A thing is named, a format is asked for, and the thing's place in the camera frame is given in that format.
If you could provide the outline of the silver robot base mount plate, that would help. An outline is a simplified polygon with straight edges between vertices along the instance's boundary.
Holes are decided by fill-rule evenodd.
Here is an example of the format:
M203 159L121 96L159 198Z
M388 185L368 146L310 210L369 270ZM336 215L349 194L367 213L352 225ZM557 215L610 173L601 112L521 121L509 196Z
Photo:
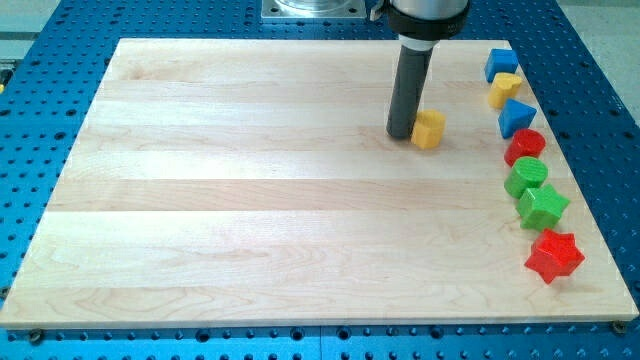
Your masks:
M364 19L364 0L262 0L261 18L286 19Z

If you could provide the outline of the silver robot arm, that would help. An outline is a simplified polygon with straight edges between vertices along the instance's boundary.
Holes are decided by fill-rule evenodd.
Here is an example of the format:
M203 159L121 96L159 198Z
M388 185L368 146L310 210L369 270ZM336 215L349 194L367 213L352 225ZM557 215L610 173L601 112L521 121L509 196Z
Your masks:
M411 136L433 48L460 33L470 0L380 0L371 9L372 21L385 16L401 42L387 119L388 135Z

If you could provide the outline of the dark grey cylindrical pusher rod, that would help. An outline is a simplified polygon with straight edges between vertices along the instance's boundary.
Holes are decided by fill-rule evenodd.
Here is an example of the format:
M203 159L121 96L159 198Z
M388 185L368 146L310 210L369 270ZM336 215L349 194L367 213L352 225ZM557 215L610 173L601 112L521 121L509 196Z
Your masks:
M411 136L433 50L402 46L387 118L387 133L395 139Z

